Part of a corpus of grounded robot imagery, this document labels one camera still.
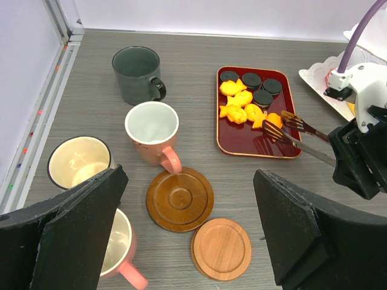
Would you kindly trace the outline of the black round cookies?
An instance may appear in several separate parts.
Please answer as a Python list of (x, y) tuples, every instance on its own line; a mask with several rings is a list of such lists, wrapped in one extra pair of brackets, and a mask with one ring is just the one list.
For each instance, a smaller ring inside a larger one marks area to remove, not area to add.
[(254, 104), (261, 109), (267, 109), (275, 97), (282, 91), (282, 84), (273, 78), (262, 79), (255, 72), (238, 74), (235, 71), (225, 70), (220, 73), (220, 93), (227, 97), (227, 105), (236, 105), (244, 108)]

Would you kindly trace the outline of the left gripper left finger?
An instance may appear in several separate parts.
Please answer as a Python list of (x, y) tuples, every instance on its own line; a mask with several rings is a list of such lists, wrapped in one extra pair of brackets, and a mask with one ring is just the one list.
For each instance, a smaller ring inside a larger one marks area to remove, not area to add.
[(108, 168), (1, 215), (1, 289), (96, 289), (128, 177)]

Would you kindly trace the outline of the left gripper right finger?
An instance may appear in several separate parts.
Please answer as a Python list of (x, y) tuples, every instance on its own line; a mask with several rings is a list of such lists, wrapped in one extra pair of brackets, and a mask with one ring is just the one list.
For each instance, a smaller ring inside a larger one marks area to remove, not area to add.
[(253, 177), (275, 283), (283, 289), (385, 289), (386, 218), (264, 169)]

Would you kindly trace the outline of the orange fish cookies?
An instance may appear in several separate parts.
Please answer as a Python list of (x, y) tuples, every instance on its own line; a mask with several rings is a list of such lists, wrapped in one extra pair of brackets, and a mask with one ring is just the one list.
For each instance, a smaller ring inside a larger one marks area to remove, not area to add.
[(266, 113), (253, 103), (253, 93), (247, 90), (241, 79), (226, 80), (220, 84), (220, 93), (226, 97), (224, 105), (219, 105), (219, 118), (241, 125), (250, 122), (252, 130), (263, 130), (263, 122), (268, 121), (278, 128), (283, 128), (282, 117), (275, 113)]

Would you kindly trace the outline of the metal serving tongs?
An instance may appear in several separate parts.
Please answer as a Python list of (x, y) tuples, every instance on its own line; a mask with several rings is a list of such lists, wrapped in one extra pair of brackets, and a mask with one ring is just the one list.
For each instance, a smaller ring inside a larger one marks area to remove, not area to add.
[[(302, 132), (311, 136), (315, 136), (318, 139), (324, 141), (327, 144), (330, 144), (330, 141), (328, 139), (328, 136), (321, 131), (311, 127), (309, 124), (307, 124), (303, 119), (295, 115), (294, 113), (288, 112), (288, 111), (281, 111), (281, 118), (284, 122), (284, 126), (288, 127), (289, 129), (293, 129), (294, 131)], [(336, 166), (336, 160), (327, 154), (318, 151), (302, 141), (292, 137), (290, 134), (288, 134), (284, 129), (279, 128), (274, 123), (264, 120), (262, 122), (262, 128), (266, 131), (267, 135), (279, 142), (282, 142), (287, 145), (292, 145), (293, 147), (296, 147), (300, 149), (301, 151), (327, 163), (328, 165), (335, 167)]]

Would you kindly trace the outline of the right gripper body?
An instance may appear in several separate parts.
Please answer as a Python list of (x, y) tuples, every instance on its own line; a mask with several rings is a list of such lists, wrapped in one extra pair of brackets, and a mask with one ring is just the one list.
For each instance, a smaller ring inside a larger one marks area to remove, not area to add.
[(370, 106), (367, 112), (377, 124), (362, 133), (356, 119), (328, 134), (336, 157), (335, 183), (348, 187), (363, 199), (386, 193), (386, 109)]

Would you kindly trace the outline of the pink mug near arm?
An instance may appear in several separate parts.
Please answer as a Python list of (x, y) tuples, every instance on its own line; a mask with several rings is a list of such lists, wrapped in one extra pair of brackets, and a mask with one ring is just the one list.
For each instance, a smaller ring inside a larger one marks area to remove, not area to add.
[(128, 217), (118, 208), (115, 212), (100, 278), (107, 279), (121, 274), (135, 289), (146, 289), (148, 280), (132, 264), (136, 250), (135, 231)]

